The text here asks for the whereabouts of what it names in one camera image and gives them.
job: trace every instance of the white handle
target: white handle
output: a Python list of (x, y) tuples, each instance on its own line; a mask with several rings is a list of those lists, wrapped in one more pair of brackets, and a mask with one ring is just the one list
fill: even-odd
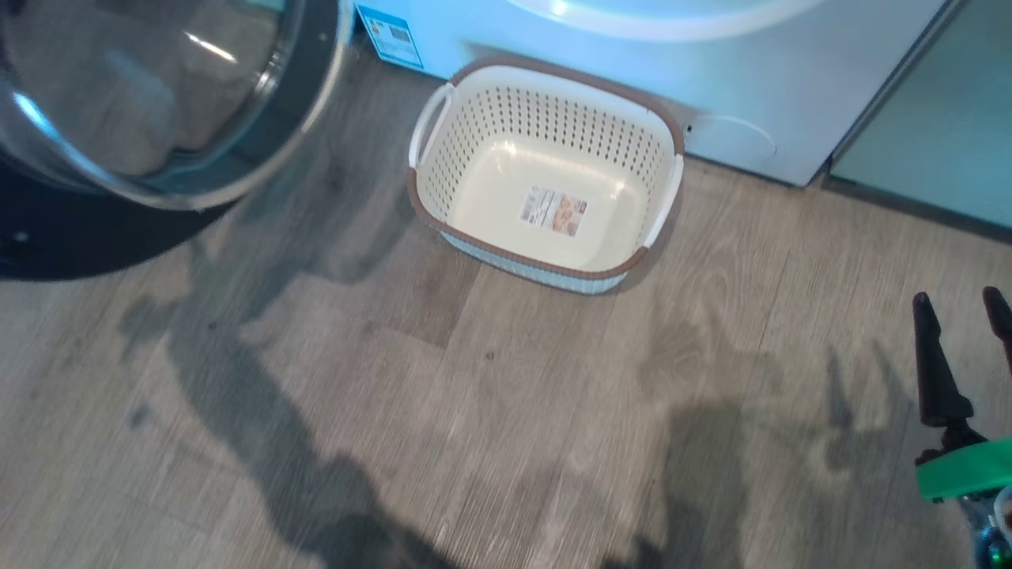
[(657, 240), (657, 236), (661, 233), (661, 228), (664, 227), (664, 222), (668, 221), (668, 216), (671, 215), (671, 207), (675, 205), (675, 197), (678, 195), (678, 186), (682, 183), (682, 170), (684, 169), (685, 160), (681, 154), (676, 154), (675, 167), (672, 168), (671, 175), (668, 176), (668, 184), (664, 186), (664, 205), (661, 206), (661, 211), (657, 215), (654, 227), (650, 229), (647, 239), (643, 242), (643, 246), (648, 249), (654, 245), (654, 241)]
[[(429, 147), (432, 146), (432, 141), (436, 138), (439, 128), (442, 127), (443, 119), (446, 118), (446, 112), (449, 110), (452, 98), (453, 84), (444, 83), (436, 89), (436, 92), (432, 93), (429, 100), (425, 101), (425, 106), (422, 107), (422, 112), (418, 115), (418, 123), (415, 124), (415, 132), (411, 134), (411, 146), (408, 147), (408, 166), (417, 170), (418, 166), (425, 162), (425, 157), (429, 155)], [(422, 134), (425, 133), (425, 127), (428, 126), (429, 120), (432, 119), (432, 114), (441, 102), (445, 102), (445, 104), (443, 104), (442, 110), (439, 111), (436, 125), (432, 128), (432, 133), (429, 135), (428, 140), (425, 141), (425, 148), (422, 149), (422, 154), (419, 156), (418, 147), (422, 143)]]

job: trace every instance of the basket bottom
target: basket bottom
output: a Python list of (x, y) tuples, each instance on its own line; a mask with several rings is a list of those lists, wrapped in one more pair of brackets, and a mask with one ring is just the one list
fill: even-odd
[(623, 168), (506, 134), (476, 150), (447, 222), (519, 255), (593, 271), (629, 257), (646, 210), (643, 182)]

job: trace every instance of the washing machine door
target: washing machine door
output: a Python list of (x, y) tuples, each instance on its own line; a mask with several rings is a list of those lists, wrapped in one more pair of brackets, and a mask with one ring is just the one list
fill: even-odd
[(0, 150), (166, 210), (277, 172), (340, 75), (351, 0), (0, 0)]
[(704, 42), (791, 19), (824, 0), (509, 0), (530, 12), (609, 37)]

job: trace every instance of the white plastic basket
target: white plastic basket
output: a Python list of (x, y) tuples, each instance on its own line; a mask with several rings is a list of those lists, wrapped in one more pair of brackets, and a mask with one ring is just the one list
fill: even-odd
[(538, 62), (490, 61), (423, 107), (409, 189), (419, 216), (466, 253), (598, 294), (657, 239), (683, 154), (674, 118), (636, 91)]

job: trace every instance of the wooden floor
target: wooden floor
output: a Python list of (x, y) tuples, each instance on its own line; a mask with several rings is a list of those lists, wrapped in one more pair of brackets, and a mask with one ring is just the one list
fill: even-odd
[(438, 81), (361, 50), (291, 168), (118, 274), (0, 283), (0, 567), (969, 566), (923, 502), (910, 301), (988, 435), (1012, 248), (688, 162), (617, 294), (411, 212)]

